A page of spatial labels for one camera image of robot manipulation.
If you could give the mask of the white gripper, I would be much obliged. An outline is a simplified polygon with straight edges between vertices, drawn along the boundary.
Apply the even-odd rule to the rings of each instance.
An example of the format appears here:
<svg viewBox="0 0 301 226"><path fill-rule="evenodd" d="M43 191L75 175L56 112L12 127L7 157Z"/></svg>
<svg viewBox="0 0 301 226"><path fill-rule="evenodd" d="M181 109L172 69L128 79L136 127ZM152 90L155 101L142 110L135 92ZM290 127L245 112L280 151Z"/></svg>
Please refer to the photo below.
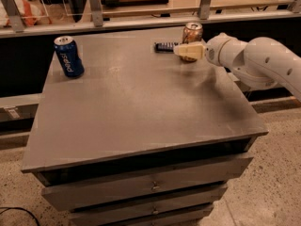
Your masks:
<svg viewBox="0 0 301 226"><path fill-rule="evenodd" d="M206 46L200 41L183 43L173 48L175 55L192 59L204 57L216 66L231 68L233 61L246 48L246 42L226 33L220 33L207 41Z"/></svg>

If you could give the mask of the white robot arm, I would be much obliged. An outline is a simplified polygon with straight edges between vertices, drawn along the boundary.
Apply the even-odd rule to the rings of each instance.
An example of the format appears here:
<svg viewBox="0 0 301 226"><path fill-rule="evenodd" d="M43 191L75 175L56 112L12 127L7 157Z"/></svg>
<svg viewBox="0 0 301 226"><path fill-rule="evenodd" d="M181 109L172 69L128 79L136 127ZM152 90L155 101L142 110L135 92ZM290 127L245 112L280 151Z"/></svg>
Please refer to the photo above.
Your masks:
<svg viewBox="0 0 301 226"><path fill-rule="evenodd" d="M266 37L249 42L220 33L206 44L196 41L174 47L177 56L202 59L224 67L252 89L281 85L301 100L301 57L282 43Z"/></svg>

